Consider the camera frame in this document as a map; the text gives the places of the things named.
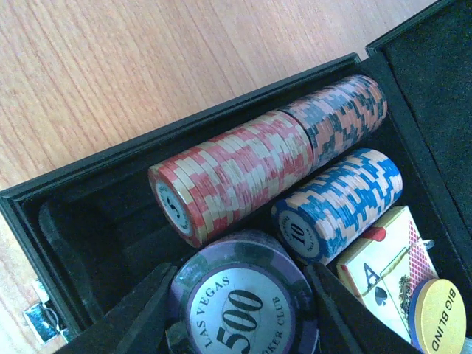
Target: wood grain surface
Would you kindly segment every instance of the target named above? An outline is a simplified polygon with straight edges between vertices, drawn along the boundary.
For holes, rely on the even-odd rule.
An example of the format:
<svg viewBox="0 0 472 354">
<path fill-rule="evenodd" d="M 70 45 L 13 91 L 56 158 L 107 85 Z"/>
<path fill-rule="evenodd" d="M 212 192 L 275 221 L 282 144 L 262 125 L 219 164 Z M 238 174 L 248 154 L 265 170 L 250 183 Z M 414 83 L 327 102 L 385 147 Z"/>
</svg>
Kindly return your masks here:
<svg viewBox="0 0 472 354">
<path fill-rule="evenodd" d="M 0 189 L 364 46 L 432 0 L 1 0 Z M 0 350 L 53 353 L 0 218 Z"/>
</svg>

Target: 500 poker chip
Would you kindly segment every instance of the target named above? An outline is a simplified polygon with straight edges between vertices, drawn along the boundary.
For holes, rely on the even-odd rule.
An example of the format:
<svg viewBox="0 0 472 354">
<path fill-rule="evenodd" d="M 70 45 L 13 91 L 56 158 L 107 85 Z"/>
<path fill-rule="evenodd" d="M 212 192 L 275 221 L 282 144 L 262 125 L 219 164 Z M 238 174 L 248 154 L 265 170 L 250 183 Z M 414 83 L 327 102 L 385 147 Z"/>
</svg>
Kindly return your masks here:
<svg viewBox="0 0 472 354">
<path fill-rule="evenodd" d="M 274 238 L 255 230 L 210 244 L 182 267 L 170 317 L 185 323 L 177 337 L 201 354 L 311 354 L 318 337 L 306 279 Z"/>
</svg>

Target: black case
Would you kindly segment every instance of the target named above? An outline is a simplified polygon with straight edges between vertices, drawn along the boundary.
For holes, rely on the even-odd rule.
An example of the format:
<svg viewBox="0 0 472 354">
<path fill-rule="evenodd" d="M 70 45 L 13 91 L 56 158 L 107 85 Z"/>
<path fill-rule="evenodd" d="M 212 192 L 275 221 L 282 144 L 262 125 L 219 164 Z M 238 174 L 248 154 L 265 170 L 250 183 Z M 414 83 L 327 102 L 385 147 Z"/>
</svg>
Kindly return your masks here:
<svg viewBox="0 0 472 354">
<path fill-rule="evenodd" d="M 389 103 L 385 123 L 354 148 L 375 148 L 400 169 L 398 204 L 410 206 L 423 238 L 435 240 L 431 258 L 440 277 L 460 289 L 472 335 L 471 14 L 469 1 L 439 1 L 370 44 L 365 61 L 347 55 L 1 192 L 1 211 L 72 335 L 93 332 L 107 313 L 116 318 L 130 301 L 124 296 L 143 288 L 155 268 L 178 267 L 195 252 L 155 202 L 149 166 L 349 74 L 377 80 Z M 271 205 L 228 232 L 274 234 Z M 306 274 L 319 303 L 323 353 L 410 350 L 356 307 L 327 268 Z M 81 353 L 74 342 L 68 353 Z"/>
</svg>

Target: playing card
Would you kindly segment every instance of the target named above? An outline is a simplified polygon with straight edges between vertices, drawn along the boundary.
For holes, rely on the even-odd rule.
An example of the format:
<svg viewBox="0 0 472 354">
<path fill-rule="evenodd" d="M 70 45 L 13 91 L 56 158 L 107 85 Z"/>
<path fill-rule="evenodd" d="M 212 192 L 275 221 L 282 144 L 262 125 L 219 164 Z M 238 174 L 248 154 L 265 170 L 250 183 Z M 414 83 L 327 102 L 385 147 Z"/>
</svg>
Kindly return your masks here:
<svg viewBox="0 0 472 354">
<path fill-rule="evenodd" d="M 410 342 L 411 295 L 437 274 L 409 208 L 391 208 L 339 257 L 337 268 L 340 280 L 366 308 Z"/>
</svg>

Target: blue poker chip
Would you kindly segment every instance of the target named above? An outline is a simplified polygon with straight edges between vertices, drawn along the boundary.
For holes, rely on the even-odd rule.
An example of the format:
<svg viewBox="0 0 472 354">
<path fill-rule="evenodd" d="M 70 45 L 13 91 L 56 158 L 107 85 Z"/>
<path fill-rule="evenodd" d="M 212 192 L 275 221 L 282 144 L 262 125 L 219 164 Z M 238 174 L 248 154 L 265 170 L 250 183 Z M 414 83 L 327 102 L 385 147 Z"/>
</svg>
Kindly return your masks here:
<svg viewBox="0 0 472 354">
<path fill-rule="evenodd" d="M 360 149 L 276 202 L 271 214 L 299 260 L 327 264 L 396 202 L 401 188 L 388 157 Z"/>
</svg>

